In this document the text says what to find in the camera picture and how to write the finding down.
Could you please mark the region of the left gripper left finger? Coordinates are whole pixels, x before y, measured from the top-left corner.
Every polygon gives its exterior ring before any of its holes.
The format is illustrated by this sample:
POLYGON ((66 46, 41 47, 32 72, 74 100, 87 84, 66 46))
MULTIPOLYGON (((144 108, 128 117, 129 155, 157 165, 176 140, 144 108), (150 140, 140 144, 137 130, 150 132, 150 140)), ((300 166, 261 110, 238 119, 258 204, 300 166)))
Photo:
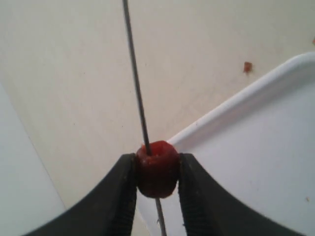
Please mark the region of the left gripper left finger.
POLYGON ((131 235, 137 199, 134 159, 133 153, 123 154, 82 200, 28 235, 131 235))

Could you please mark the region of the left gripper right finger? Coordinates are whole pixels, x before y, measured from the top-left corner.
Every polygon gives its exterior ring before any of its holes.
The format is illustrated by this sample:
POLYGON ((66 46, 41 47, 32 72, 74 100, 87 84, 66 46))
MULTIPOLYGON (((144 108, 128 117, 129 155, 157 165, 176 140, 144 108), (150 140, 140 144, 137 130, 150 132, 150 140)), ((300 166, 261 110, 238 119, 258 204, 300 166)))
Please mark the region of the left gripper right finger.
POLYGON ((180 154, 178 193, 188 236, 299 235, 231 195, 190 153, 180 154))

